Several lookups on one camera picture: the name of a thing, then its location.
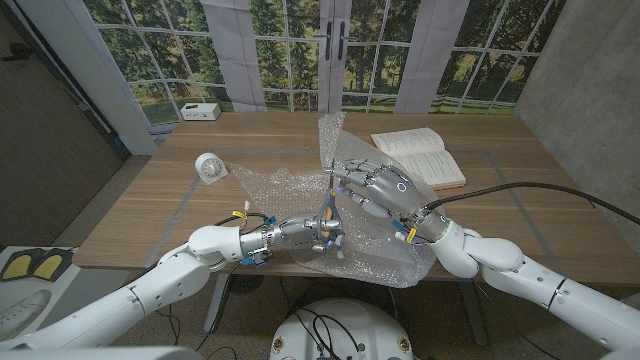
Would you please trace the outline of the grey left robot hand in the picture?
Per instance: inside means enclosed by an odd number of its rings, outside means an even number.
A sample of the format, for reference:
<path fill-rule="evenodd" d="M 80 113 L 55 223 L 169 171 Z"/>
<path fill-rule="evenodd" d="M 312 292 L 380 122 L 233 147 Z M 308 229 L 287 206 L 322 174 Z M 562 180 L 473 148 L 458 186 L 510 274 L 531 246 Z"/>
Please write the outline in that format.
<path fill-rule="evenodd" d="M 338 215 L 298 213 L 276 225 L 274 244 L 287 250 L 310 249 L 320 253 L 335 248 L 337 257 L 343 259 L 344 235 Z"/>

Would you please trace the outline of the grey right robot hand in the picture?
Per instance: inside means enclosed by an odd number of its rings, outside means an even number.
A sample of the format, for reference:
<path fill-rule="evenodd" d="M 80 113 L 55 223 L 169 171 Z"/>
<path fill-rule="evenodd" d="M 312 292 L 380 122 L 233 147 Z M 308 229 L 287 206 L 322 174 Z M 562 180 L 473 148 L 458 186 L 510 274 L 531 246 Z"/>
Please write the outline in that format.
<path fill-rule="evenodd" d="M 399 216 L 407 226 L 422 225 L 427 214 L 414 182 L 399 168 L 369 159 L 351 159 L 323 171 L 340 180 L 339 191 L 374 217 Z"/>

